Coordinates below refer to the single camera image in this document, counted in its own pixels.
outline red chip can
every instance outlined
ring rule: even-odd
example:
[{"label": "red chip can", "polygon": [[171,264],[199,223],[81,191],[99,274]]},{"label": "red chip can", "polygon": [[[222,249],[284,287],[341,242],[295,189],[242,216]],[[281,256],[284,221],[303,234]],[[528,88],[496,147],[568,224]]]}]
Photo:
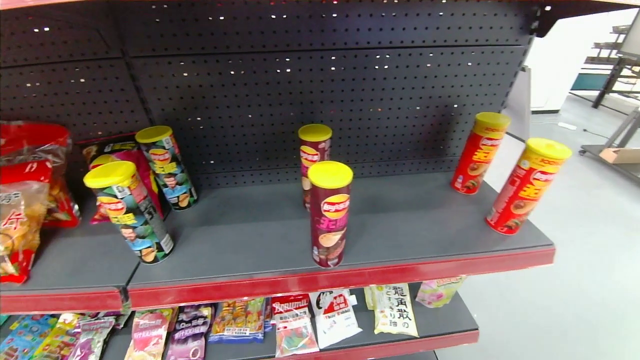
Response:
[{"label": "red chip can", "polygon": [[486,223],[500,234],[517,233],[571,153],[567,146],[553,140],[528,139]]},{"label": "red chip can", "polygon": [[353,171],[337,161],[320,161],[308,171],[311,187],[311,253],[316,264],[342,262],[346,243]]},{"label": "red chip can", "polygon": [[468,195],[478,192],[510,123],[511,119],[500,113],[476,114],[476,123],[451,180],[452,188]]},{"label": "red chip can", "polygon": [[298,129],[300,137],[300,172],[302,177],[302,203],[309,210],[311,182],[309,168],[318,161],[329,160],[331,128],[322,124],[309,124]]}]

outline potato chip can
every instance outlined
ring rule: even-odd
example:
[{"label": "potato chip can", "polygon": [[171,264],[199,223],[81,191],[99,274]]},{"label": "potato chip can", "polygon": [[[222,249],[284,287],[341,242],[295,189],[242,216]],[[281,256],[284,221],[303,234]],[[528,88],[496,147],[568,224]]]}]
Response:
[{"label": "potato chip can", "polygon": [[311,182],[309,168],[324,160],[329,160],[332,130],[327,125],[309,124],[298,129],[300,137],[300,173],[302,180],[302,204],[309,210]]},{"label": "potato chip can", "polygon": [[567,146],[553,140],[528,139],[486,223],[500,234],[517,233],[571,153]]},{"label": "potato chip can", "polygon": [[342,262],[353,171],[337,161],[320,161],[309,168],[311,187],[311,254],[319,266]]},{"label": "potato chip can", "polygon": [[106,163],[84,176],[109,219],[145,264],[164,260],[173,249],[162,217],[130,161]]},{"label": "potato chip can", "polygon": [[468,195],[478,192],[510,123],[511,119],[500,113],[476,114],[476,123],[451,180],[452,188]]},{"label": "potato chip can", "polygon": [[136,133],[136,141],[171,207],[180,211],[193,206],[198,195],[182,162],[173,130],[168,126],[148,127]]}]

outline cardboard box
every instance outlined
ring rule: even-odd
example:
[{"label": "cardboard box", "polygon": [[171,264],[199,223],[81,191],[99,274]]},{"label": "cardboard box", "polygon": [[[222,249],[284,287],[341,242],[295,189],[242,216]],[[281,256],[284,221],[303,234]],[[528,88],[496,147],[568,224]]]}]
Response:
[{"label": "cardboard box", "polygon": [[640,147],[610,147],[602,150],[600,157],[612,164],[640,164]]}]

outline gray floor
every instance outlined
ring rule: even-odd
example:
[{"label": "gray floor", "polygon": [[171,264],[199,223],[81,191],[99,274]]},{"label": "gray floor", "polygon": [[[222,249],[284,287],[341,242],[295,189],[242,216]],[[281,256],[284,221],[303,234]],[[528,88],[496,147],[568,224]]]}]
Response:
[{"label": "gray floor", "polygon": [[[439,360],[640,359],[640,186],[577,154],[605,140],[583,128],[608,136],[623,118],[574,96],[560,114],[533,116],[532,136],[575,154],[531,215],[556,243],[556,263],[467,279],[460,293],[479,343],[439,350]],[[640,135],[629,146],[640,147]],[[486,176],[492,187],[502,187],[522,148],[512,138],[502,143]]]}]

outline maroon chip can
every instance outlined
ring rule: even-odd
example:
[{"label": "maroon chip can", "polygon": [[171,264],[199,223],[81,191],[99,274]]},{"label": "maroon chip can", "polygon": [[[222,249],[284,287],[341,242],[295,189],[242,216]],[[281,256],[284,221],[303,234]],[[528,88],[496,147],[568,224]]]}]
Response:
[{"label": "maroon chip can", "polygon": [[309,210],[311,182],[309,168],[318,161],[329,160],[331,128],[322,124],[309,124],[298,129],[300,137],[300,173],[302,177],[302,204]]},{"label": "maroon chip can", "polygon": [[312,183],[311,254],[320,267],[342,262],[346,243],[353,171],[337,161],[320,161],[308,171]]}]

